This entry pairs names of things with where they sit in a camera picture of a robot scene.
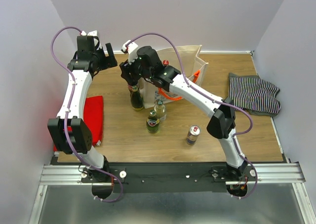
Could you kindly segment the cola glass bottle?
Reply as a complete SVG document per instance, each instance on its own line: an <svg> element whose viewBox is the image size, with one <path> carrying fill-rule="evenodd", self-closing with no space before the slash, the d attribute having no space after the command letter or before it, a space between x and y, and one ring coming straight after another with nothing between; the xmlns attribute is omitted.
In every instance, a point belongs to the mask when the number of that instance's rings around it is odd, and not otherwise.
<svg viewBox="0 0 316 224"><path fill-rule="evenodd" d="M131 96L133 92L139 90L139 83L136 83L135 85L127 85L127 87Z"/></svg>
<svg viewBox="0 0 316 224"><path fill-rule="evenodd" d="M163 64L164 66L168 66L168 65L169 65L169 61L168 61L168 60L164 60L164 61L162 62L162 64Z"/></svg>

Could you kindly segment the green glass bottle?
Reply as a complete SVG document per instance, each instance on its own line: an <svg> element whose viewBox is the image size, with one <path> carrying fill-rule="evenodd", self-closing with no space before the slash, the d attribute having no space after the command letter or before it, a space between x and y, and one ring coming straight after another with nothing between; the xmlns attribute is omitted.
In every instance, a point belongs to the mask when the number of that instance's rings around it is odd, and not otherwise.
<svg viewBox="0 0 316 224"><path fill-rule="evenodd" d="M143 98L142 98L137 86L132 87L130 101L131 101L131 105L132 105L134 110L140 111L144 108Z"/></svg>

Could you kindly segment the beige canvas tote bag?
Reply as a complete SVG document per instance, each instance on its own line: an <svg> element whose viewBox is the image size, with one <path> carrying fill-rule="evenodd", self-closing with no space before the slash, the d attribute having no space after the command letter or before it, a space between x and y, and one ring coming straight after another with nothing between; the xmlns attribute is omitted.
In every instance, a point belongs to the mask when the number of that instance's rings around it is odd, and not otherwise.
<svg viewBox="0 0 316 224"><path fill-rule="evenodd" d="M208 63L199 57L201 48L201 45L177 47L186 77L198 86L201 86L208 67ZM161 61L167 60L171 66L179 71L181 70L179 60L173 48L160 49L157 53ZM157 87L146 82L143 78L139 80L139 89L144 101L144 108L146 109L153 107L157 100L162 100L164 104L181 100L180 96L171 92L164 91L163 93L166 96L162 95Z"/></svg>

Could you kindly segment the clear glass soda bottle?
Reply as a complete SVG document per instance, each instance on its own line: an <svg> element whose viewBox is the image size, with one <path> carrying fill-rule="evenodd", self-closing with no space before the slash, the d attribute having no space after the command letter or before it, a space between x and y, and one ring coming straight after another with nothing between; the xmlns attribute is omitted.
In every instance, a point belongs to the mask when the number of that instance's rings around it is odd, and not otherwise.
<svg viewBox="0 0 316 224"><path fill-rule="evenodd" d="M160 121L165 121L166 119L166 107L161 99L156 101L154 105L154 110Z"/></svg>

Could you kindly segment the red bull energy can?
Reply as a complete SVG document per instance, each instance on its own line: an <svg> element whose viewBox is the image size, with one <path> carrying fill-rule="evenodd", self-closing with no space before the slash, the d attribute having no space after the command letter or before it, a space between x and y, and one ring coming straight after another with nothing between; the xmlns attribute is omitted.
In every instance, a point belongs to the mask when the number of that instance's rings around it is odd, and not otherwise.
<svg viewBox="0 0 316 224"><path fill-rule="evenodd" d="M187 137L186 137L186 142L190 145L194 145L197 141L198 136L200 135L201 129L197 125L192 125L189 128Z"/></svg>

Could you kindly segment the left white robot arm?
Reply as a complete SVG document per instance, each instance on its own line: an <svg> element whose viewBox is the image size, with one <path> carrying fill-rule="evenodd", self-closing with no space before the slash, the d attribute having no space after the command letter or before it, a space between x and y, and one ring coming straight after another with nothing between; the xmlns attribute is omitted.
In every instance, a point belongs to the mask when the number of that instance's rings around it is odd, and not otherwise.
<svg viewBox="0 0 316 224"><path fill-rule="evenodd" d="M92 132L84 122L83 111L93 77L102 70L116 67L110 43L100 44L98 31L82 32L77 37L77 50L67 66L70 71L63 105L47 127L57 151L81 156L84 172L98 182L114 179L109 162L92 145Z"/></svg>

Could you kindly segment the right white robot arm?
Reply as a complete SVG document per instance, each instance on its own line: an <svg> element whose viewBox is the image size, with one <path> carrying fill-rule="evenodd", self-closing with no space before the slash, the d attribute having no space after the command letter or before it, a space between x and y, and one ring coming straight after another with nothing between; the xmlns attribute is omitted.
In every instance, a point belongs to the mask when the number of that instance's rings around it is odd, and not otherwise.
<svg viewBox="0 0 316 224"><path fill-rule="evenodd" d="M140 78L159 89L174 93L186 99L209 118L208 133L217 138L226 156L224 176L239 180L245 175L247 162L241 152L236 136L235 110L230 98L214 96L194 84L178 69L163 65L157 52L151 46L139 47L135 43L122 47L128 59L120 64L121 77L128 85L136 85Z"/></svg>

